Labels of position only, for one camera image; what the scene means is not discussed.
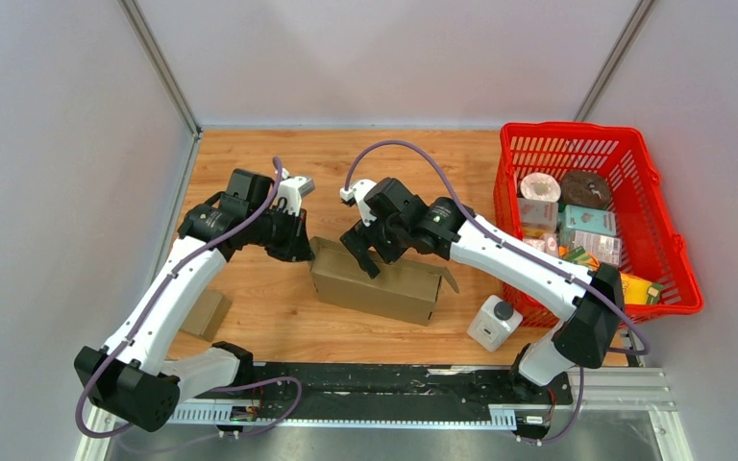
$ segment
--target small cardboard box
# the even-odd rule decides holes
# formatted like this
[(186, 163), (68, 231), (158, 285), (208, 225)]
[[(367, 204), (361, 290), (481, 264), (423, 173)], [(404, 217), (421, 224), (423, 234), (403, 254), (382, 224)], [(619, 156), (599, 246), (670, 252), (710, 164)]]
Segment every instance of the small cardboard box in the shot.
[(425, 326), (437, 304), (442, 280), (459, 292), (454, 276), (445, 267), (407, 259), (384, 264), (372, 252), (370, 257), (381, 274), (369, 279), (340, 243), (312, 237), (309, 244), (315, 253), (309, 271), (322, 303)]
[(213, 341), (230, 308), (231, 300), (221, 293), (205, 290), (191, 307), (180, 331), (206, 341)]

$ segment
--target brown box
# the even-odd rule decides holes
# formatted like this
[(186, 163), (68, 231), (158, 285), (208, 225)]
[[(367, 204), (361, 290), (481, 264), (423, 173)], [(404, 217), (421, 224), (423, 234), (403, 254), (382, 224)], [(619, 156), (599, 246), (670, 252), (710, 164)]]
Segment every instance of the brown box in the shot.
[(459, 292), (454, 276), (445, 267), (407, 259), (389, 265), (371, 253), (381, 274), (369, 279), (340, 243), (312, 237), (309, 244), (315, 253), (309, 271), (322, 303), (425, 326), (437, 303), (442, 280)]
[(230, 308), (231, 300), (221, 293), (205, 290), (191, 307), (180, 331), (206, 341), (213, 341)]

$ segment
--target black cap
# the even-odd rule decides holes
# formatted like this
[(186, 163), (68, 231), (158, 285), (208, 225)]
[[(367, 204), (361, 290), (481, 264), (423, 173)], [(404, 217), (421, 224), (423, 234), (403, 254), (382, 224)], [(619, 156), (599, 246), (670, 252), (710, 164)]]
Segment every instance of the black cap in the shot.
[(494, 316), (502, 321), (510, 320), (513, 317), (513, 306), (504, 301), (499, 301), (494, 306)]

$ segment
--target snack package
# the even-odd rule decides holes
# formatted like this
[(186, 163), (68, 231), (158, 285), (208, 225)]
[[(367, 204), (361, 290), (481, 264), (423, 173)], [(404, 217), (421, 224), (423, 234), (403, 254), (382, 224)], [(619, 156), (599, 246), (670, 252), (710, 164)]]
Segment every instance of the snack package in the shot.
[(541, 239), (545, 242), (545, 253), (558, 257), (558, 237), (554, 233), (543, 233)]
[(621, 265), (621, 239), (618, 237), (607, 237), (606, 235), (598, 235), (584, 230), (573, 230), (568, 234), (567, 240), (562, 237), (559, 243), (568, 250), (577, 247), (584, 247), (584, 250), (594, 255), (598, 261), (612, 264), (613, 266)]
[(547, 242), (545, 242), (544, 240), (540, 238), (527, 238), (526, 237), (526, 238), (523, 238), (522, 241), (542, 253), (547, 252)]
[(618, 235), (615, 213), (602, 209), (585, 208), (567, 204), (558, 214), (559, 237), (561, 243), (572, 238), (575, 231), (585, 231), (614, 237)]
[[(598, 270), (601, 265), (596, 257), (587, 253), (583, 247), (577, 247), (567, 252), (563, 259), (587, 266), (593, 271)], [(621, 291), (624, 292), (625, 304), (657, 304), (660, 301), (660, 292), (663, 291), (663, 285), (622, 272)]]
[(558, 204), (531, 199), (518, 199), (519, 217), (525, 237), (539, 238), (543, 233), (555, 232), (558, 224)]

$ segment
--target white bottle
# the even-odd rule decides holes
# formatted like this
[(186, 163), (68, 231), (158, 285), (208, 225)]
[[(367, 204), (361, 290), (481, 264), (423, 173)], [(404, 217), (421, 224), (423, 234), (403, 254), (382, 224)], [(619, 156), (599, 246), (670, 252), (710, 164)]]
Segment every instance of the white bottle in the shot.
[(476, 339), (489, 352), (502, 345), (510, 333), (522, 323), (522, 314), (502, 298), (491, 295), (482, 304), (474, 322), (468, 327), (468, 335)]

